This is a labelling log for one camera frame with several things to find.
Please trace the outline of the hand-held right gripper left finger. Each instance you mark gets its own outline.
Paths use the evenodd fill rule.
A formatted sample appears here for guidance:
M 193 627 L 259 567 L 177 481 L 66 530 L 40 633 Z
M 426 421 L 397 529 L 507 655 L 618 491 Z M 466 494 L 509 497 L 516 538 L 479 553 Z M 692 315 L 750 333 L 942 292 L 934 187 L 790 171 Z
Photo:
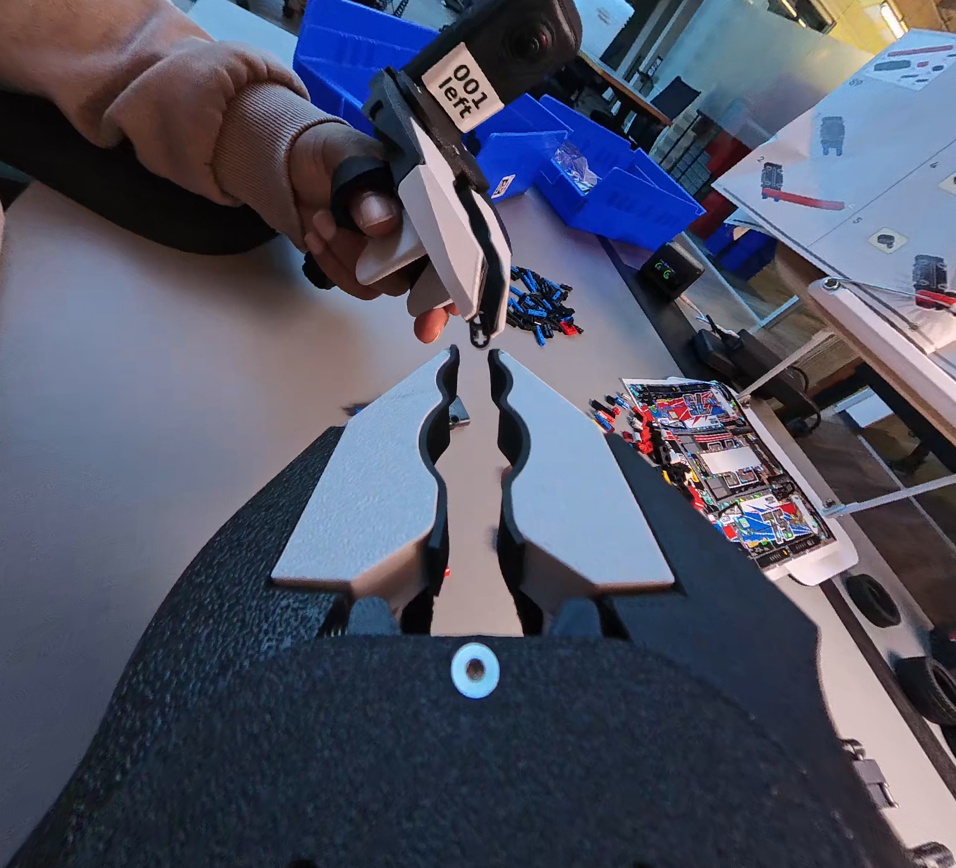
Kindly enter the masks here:
M 380 598 L 402 610 L 436 597 L 449 555 L 450 441 L 460 351 L 440 351 L 353 416 L 270 578 L 283 588 Z

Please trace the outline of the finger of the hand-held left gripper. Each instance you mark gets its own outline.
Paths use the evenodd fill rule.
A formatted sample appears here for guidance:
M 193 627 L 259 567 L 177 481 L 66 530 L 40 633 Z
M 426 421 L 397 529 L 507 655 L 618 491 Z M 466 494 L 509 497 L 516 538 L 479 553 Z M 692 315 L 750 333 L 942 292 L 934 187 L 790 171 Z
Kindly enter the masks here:
M 495 206 L 487 198 L 477 198 L 476 205 L 484 220 L 486 238 L 486 246 L 483 246 L 486 270 L 480 309 L 487 339 L 493 339 L 505 327 L 511 246 Z
M 469 322 L 479 314 L 484 295 L 484 250 L 448 162 L 419 122 L 411 120 L 409 126 L 420 160 L 399 181 L 400 201 L 448 297 Z

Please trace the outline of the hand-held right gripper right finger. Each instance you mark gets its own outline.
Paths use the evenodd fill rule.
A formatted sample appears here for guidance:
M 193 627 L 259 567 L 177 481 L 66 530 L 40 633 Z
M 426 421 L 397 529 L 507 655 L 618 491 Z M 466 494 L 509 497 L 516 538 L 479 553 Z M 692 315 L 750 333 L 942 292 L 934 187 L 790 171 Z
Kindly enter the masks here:
M 674 589 L 608 434 L 507 352 L 487 363 L 508 463 L 497 555 L 520 620 L 549 620 L 573 599 Z

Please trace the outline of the person's left forearm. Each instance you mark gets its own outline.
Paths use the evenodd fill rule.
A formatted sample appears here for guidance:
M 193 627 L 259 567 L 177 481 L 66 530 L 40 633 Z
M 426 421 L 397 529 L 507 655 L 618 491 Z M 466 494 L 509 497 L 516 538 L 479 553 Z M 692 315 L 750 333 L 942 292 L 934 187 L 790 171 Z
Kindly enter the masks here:
M 131 145 L 189 192 L 248 205 L 306 250 L 291 153 L 341 120 L 275 56 L 209 38 L 170 0 L 1 0 L 1 37 L 2 90 L 52 103 L 93 145 Z

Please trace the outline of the pile of mixed lego pieces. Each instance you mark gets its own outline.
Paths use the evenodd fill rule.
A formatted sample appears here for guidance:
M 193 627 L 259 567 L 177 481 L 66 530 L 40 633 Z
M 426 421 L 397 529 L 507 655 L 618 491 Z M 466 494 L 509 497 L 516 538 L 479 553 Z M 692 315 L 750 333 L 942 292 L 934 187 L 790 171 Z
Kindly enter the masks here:
M 631 448 L 653 463 L 670 485 L 678 489 L 698 511 L 704 510 L 698 479 L 692 468 L 678 458 L 650 411 L 620 395 L 591 399 L 592 419 L 608 434 L 618 434 Z

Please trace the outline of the lego instruction booklet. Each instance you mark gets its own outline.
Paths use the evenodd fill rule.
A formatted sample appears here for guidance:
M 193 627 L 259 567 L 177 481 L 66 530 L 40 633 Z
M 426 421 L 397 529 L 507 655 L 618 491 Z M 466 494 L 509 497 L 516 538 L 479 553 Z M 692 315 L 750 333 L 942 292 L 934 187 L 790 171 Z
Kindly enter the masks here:
M 955 38 L 912 29 L 714 188 L 954 366 Z

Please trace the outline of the person's left hand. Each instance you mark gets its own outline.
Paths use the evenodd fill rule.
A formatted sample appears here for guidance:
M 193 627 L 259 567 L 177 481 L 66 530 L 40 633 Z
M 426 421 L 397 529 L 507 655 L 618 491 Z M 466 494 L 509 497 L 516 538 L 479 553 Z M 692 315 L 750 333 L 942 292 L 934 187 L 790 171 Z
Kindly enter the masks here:
M 355 193 L 349 209 L 356 229 L 338 224 L 330 209 L 333 174 L 344 160 L 356 156 L 381 158 L 383 150 L 372 138 L 338 121 L 316 124 L 294 141 L 289 174 L 303 228 L 299 249 L 311 253 L 333 285 L 354 298 L 398 297 L 409 288 L 402 273 L 366 286 L 357 280 L 355 269 L 371 238 L 400 229 L 399 199 L 393 193 Z

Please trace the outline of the pile of black blue pins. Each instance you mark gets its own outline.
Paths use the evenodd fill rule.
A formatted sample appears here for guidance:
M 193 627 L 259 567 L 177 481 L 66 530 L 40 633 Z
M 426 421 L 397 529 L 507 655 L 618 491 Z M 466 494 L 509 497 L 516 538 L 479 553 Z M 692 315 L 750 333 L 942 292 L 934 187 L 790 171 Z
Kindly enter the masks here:
M 511 266 L 506 324 L 533 336 L 540 347 L 558 335 L 583 334 L 576 311 L 567 303 L 573 288 L 529 268 Z

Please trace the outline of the small crinkled plastic bag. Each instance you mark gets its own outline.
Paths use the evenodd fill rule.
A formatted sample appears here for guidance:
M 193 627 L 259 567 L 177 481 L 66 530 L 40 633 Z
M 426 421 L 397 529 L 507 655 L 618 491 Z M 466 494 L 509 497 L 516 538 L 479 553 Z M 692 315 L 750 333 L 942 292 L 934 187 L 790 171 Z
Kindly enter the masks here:
M 558 145 L 553 163 L 582 194 L 590 193 L 599 182 L 599 176 L 592 171 L 586 156 L 572 141 L 564 141 Z

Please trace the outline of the colourful sticker sheet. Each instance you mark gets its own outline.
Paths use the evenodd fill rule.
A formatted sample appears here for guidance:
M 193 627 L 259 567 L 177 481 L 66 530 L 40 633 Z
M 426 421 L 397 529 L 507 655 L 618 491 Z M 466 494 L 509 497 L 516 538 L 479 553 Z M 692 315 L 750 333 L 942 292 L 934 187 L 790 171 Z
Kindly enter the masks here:
M 620 382 L 624 397 L 650 411 L 695 472 L 704 502 L 696 511 L 760 569 L 827 539 L 728 386 L 687 378 Z

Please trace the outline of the blue bin with label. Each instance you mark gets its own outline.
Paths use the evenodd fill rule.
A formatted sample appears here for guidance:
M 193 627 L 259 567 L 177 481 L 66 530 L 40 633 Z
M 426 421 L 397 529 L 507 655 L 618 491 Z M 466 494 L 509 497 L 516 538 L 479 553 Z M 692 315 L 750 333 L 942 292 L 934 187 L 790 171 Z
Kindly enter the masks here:
M 309 0 L 300 26 L 293 70 L 313 105 L 373 135 L 363 113 L 380 70 L 400 68 L 437 31 L 350 0 Z M 524 193 L 569 135 L 542 103 L 523 95 L 467 135 L 467 146 L 496 202 Z

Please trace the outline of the black device with green display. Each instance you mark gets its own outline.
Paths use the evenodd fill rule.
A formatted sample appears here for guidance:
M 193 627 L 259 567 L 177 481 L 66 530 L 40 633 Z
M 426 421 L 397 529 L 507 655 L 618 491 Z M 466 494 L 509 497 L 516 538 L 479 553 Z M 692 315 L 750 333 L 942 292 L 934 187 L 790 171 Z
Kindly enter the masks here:
M 637 277 L 641 284 L 659 298 L 675 301 L 704 273 L 698 259 L 668 242 L 651 253 L 639 267 Z

